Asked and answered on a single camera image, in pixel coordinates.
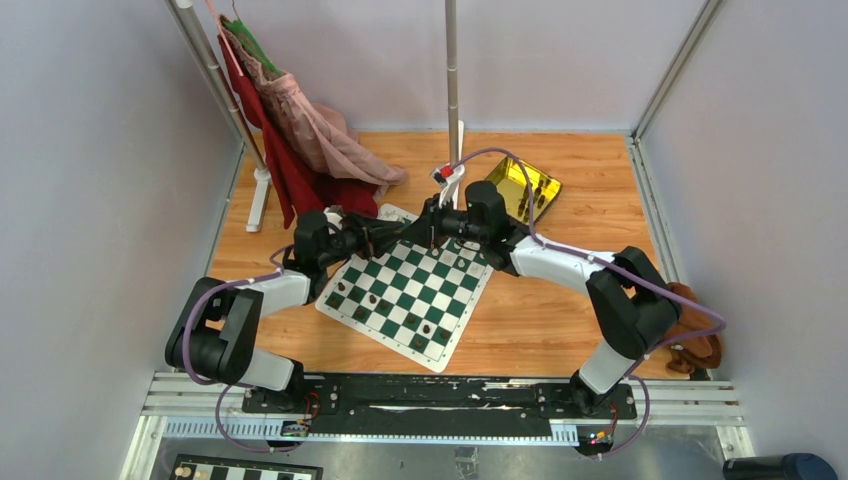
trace wooden floor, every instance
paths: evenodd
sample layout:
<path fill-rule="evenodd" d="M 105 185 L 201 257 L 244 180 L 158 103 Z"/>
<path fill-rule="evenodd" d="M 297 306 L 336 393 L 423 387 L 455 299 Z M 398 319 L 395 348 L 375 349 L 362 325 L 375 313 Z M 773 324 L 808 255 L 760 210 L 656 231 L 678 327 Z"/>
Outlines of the wooden floor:
<path fill-rule="evenodd" d="M 363 133 L 361 142 L 389 164 L 409 171 L 384 201 L 412 213 L 437 192 L 428 174 L 447 161 L 444 133 Z M 624 140 L 596 134 L 467 133 L 465 152 L 510 149 L 561 180 L 564 193 L 538 225 L 542 235 L 592 250 L 639 247 L 655 259 Z M 467 178 L 482 179 L 502 156 L 467 164 Z M 253 161 L 247 159 L 230 205 L 211 275 L 244 278 L 270 271 L 268 255 L 291 243 L 283 230 L 277 197 L 268 200 L 260 233 L 245 232 L 253 196 Z M 589 300 L 537 279 L 495 272 L 483 292 L 446 374 L 568 376 L 601 338 Z M 429 370 L 353 329 L 324 316 L 314 305 L 263 319 L 259 347 L 304 363 L 307 370 L 427 373 Z M 665 378 L 668 352 L 657 352 L 637 373 Z"/>

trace green cloth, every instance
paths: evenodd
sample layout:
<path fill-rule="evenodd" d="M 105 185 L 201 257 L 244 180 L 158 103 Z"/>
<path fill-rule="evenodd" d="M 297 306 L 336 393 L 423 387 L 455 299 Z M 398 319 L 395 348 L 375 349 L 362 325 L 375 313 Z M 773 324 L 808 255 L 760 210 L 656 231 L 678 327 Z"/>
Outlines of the green cloth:
<path fill-rule="evenodd" d="M 259 46 L 259 42 L 256 41 L 256 38 L 253 37 L 253 34 L 250 33 L 250 30 L 247 29 L 247 26 L 245 26 L 241 19 L 236 19 L 231 22 L 227 17 L 221 15 L 221 25 L 235 35 L 247 53 L 249 53 L 253 58 L 259 60 L 263 67 L 277 75 L 283 74 L 283 72 L 274 66 L 271 59 L 265 55 L 265 52 L 262 51 L 262 47 Z"/>

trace chessboard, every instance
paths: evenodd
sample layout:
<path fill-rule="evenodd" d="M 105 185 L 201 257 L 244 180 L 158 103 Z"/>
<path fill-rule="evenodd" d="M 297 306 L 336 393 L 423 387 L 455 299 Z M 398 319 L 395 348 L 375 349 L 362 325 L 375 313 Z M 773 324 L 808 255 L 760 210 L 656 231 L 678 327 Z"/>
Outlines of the chessboard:
<path fill-rule="evenodd" d="M 408 224 L 417 217 L 383 205 L 378 218 Z M 478 249 L 454 239 L 429 250 L 403 241 L 380 258 L 354 257 L 328 282 L 315 307 L 442 372 L 492 275 Z"/>
<path fill-rule="evenodd" d="M 169 480 L 321 480 L 324 469 L 234 458 L 177 455 Z"/>

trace hanging clothes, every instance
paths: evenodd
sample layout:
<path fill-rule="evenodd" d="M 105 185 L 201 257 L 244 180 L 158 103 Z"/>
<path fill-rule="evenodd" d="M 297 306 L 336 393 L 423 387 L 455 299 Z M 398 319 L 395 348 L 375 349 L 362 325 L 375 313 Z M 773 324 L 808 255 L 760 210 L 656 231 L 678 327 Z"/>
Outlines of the hanging clothes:
<path fill-rule="evenodd" d="M 404 169 L 387 165 L 358 143 L 358 133 L 347 128 L 340 113 L 310 103 L 294 75 L 274 66 L 241 20 L 222 15 L 219 21 L 271 121 L 313 170 L 380 186 L 406 180 Z"/>
<path fill-rule="evenodd" d="M 220 34 L 218 42 L 226 52 L 227 44 Z M 231 42 L 231 46 L 236 48 L 237 43 Z M 310 169 L 292 151 L 265 114 L 259 94 L 250 78 L 239 75 L 241 69 L 230 55 L 225 54 L 224 59 L 233 90 L 241 98 L 245 117 L 262 130 L 265 163 L 268 164 L 271 181 L 283 210 L 284 227 L 291 225 L 295 213 L 302 215 L 332 205 L 341 205 L 345 212 L 376 217 L 377 203 L 374 194 L 378 186 L 354 179 L 333 178 Z"/>

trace red cloth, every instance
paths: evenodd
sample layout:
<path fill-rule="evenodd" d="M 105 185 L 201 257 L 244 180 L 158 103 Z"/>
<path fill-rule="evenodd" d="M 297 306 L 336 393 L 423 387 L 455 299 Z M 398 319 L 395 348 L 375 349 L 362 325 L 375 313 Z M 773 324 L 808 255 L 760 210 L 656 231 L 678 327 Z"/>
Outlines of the red cloth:
<path fill-rule="evenodd" d="M 224 40 L 218 36 L 221 48 L 226 51 Z M 377 216 L 374 192 L 378 185 L 352 178 L 333 178 L 310 169 L 298 158 L 274 125 L 265 115 L 259 95 L 247 76 L 239 76 L 229 55 L 224 55 L 233 90 L 241 98 L 247 120 L 262 130 L 265 143 L 265 163 L 271 173 L 274 190 L 283 208 L 283 226 L 289 228 L 295 213 L 302 215 L 310 210 L 323 210 L 332 205 L 341 205 L 345 212 L 356 212 L 369 217 Z"/>

